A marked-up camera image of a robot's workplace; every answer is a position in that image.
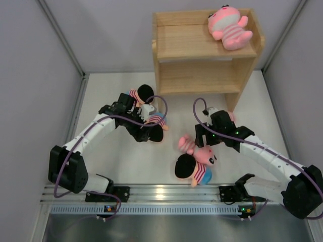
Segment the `pink plush with heart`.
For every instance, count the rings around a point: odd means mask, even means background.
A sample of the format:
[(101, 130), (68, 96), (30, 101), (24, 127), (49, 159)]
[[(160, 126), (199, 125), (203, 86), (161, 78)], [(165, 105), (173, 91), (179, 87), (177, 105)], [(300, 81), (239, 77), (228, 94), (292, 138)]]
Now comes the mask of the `pink plush with heart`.
[(197, 162), (207, 166), (212, 166), (217, 161), (217, 158), (210, 146), (199, 148), (188, 135), (179, 139), (178, 149), (182, 153), (192, 155)]

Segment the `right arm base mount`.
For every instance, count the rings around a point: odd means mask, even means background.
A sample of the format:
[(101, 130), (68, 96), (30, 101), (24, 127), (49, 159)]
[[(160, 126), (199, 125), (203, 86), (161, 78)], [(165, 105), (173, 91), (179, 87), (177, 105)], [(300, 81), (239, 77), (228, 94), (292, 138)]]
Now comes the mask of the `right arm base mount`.
[(219, 192), (221, 202), (226, 204), (235, 202), (265, 202), (265, 198), (246, 195), (236, 186), (219, 186)]

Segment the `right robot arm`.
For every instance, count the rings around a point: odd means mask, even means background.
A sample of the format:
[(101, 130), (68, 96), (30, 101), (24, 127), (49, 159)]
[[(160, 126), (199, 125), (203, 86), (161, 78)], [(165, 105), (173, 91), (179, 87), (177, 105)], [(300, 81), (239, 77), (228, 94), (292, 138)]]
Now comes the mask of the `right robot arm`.
[(207, 122), (196, 125), (196, 144), (213, 146), (224, 143), (266, 169), (276, 181), (246, 174), (235, 183), (236, 196), (241, 200), (261, 197), (283, 205), (298, 219), (322, 204), (322, 172), (314, 165), (304, 166), (290, 160), (264, 143), (251, 129), (236, 126), (230, 114), (216, 108), (205, 108)]

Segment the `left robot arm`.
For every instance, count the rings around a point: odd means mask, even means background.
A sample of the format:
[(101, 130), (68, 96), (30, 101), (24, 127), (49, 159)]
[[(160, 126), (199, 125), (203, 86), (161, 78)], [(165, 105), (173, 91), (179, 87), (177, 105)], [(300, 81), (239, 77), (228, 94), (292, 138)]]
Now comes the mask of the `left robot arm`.
[(156, 108), (144, 103), (135, 104), (134, 97), (121, 93), (112, 105), (103, 106), (94, 120), (74, 139), (63, 146), (54, 146), (49, 155), (48, 180), (56, 187), (71, 193), (96, 192), (102, 201), (113, 198), (112, 180), (99, 174), (91, 174), (85, 159), (103, 139), (119, 126), (125, 127), (137, 142), (146, 142), (154, 125), (148, 118)]

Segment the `pink plush face down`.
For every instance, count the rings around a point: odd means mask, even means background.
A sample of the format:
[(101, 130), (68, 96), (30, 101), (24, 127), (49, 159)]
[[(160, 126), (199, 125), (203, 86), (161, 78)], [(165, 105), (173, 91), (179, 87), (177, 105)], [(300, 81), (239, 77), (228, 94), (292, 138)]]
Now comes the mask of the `pink plush face down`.
[(236, 116), (232, 112), (228, 111), (228, 115), (229, 115), (229, 118), (230, 118), (230, 120), (232, 122), (235, 122), (236, 121)]

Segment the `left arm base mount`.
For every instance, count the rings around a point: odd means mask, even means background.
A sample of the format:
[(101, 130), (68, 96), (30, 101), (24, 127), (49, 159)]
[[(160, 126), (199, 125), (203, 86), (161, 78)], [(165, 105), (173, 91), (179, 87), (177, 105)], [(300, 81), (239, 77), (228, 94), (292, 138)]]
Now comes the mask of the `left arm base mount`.
[(85, 201), (89, 203), (117, 202), (115, 197), (118, 197), (122, 203), (128, 202), (130, 197), (130, 187), (114, 186), (108, 190), (106, 195), (86, 193)]

